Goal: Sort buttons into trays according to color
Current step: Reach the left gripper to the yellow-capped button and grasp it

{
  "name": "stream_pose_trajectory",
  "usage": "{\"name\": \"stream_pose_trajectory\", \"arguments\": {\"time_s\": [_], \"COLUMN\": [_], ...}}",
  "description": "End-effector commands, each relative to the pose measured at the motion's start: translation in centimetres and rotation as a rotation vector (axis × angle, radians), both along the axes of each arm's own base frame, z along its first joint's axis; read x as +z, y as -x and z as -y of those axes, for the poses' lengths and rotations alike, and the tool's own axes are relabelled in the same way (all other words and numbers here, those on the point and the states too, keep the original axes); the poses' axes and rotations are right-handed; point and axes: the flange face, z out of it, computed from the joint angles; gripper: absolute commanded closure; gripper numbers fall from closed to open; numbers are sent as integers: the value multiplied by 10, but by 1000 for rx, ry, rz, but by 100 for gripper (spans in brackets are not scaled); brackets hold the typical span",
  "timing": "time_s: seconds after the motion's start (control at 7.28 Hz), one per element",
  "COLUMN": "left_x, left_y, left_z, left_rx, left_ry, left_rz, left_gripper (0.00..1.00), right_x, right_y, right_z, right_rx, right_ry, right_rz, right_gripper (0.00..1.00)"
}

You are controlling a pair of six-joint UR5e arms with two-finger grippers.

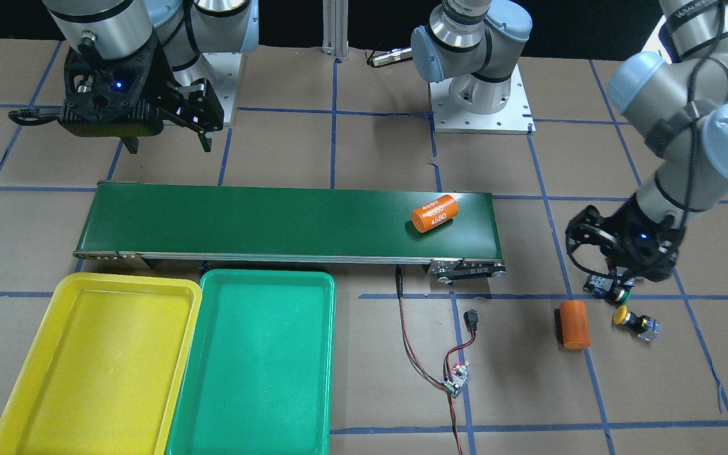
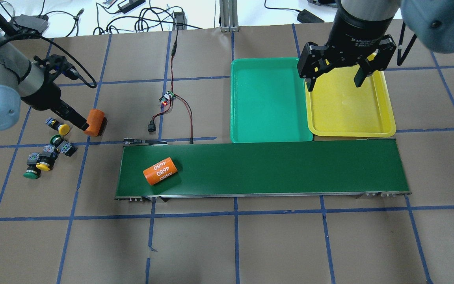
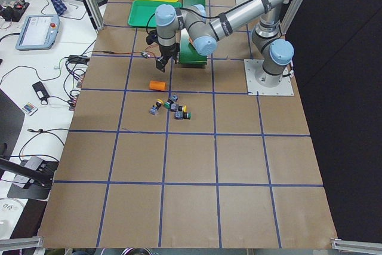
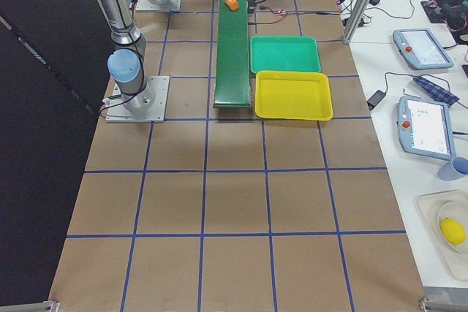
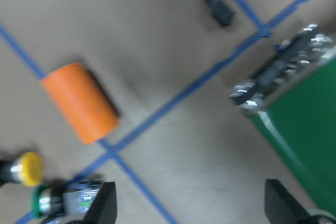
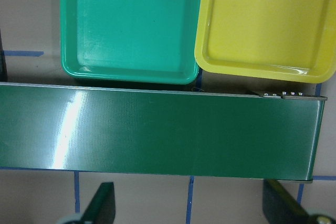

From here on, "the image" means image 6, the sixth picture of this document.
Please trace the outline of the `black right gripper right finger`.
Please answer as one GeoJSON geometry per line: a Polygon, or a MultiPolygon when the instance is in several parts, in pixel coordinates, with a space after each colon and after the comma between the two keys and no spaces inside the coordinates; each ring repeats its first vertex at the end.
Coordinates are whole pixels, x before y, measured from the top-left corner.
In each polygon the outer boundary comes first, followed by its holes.
{"type": "Polygon", "coordinates": [[[262,188],[262,209],[268,223],[307,223],[308,213],[277,180],[265,179],[262,188]]]}

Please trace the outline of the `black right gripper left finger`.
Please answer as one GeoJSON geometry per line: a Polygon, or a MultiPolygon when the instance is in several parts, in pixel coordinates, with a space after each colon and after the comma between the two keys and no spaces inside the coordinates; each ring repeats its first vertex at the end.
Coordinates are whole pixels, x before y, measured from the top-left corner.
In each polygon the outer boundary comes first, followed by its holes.
{"type": "Polygon", "coordinates": [[[114,183],[101,183],[80,223],[114,223],[116,216],[114,183]]]}

